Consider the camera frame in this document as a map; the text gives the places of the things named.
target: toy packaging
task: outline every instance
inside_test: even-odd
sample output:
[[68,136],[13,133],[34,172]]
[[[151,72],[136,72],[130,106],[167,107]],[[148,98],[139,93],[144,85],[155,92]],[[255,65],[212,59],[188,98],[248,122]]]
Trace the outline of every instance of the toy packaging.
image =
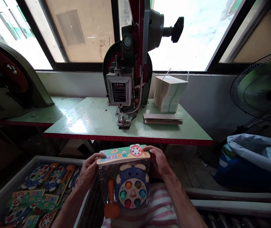
[[148,203],[150,154],[144,147],[135,144],[100,151],[106,155],[97,159],[106,218]]
[[0,227],[49,227],[75,188],[81,167],[44,163],[26,177],[7,203]]

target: gray bin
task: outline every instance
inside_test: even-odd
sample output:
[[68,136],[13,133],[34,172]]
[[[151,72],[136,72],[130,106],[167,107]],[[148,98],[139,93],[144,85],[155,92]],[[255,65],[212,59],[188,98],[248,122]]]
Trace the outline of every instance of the gray bin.
[[[73,159],[73,158],[61,158],[61,157],[49,157],[49,156],[35,156],[28,164],[26,164],[22,170],[20,170],[1,190],[0,190],[0,221],[4,220],[5,214],[7,212],[6,204],[9,198],[12,196],[12,193],[15,192],[20,185],[25,181],[27,175],[29,175],[36,167],[42,163],[52,163],[59,162],[61,164],[75,164],[77,166],[82,166],[84,160],[82,159]],[[74,227],[77,227],[80,220],[80,216],[85,206],[88,194],[87,192],[81,209],[78,213],[77,220],[74,224]]]

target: fan guard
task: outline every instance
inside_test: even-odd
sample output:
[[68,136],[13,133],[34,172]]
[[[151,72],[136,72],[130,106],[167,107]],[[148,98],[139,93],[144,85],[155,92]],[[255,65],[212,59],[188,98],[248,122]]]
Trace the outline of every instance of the fan guard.
[[271,54],[251,64],[233,82],[230,95],[245,113],[271,121]]

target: green workbench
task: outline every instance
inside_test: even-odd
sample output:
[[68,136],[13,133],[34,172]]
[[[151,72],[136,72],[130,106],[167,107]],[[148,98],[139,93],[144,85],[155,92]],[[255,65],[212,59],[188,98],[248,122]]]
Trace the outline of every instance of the green workbench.
[[76,107],[84,98],[51,96],[54,105],[34,110],[20,117],[1,120],[1,125],[23,125],[35,127],[50,127],[70,110]]
[[78,106],[49,127],[44,136],[108,141],[132,141],[188,145],[211,145],[212,139],[179,104],[177,115],[182,125],[145,124],[144,113],[160,113],[153,99],[139,108],[129,130],[116,125],[117,106],[109,106],[107,98],[85,98]]

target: human hand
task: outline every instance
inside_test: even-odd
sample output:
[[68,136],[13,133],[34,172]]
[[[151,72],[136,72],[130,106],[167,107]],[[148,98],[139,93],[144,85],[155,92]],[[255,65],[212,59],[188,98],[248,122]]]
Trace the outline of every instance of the human hand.
[[143,149],[144,151],[149,150],[151,154],[151,162],[153,166],[155,167],[156,171],[161,175],[162,178],[164,176],[170,174],[172,172],[167,159],[163,153],[163,151],[160,148],[154,147],[154,146],[146,146]]
[[96,159],[98,157],[106,157],[106,155],[95,153],[83,162],[78,184],[76,186],[84,185],[90,188],[93,185],[97,167]]

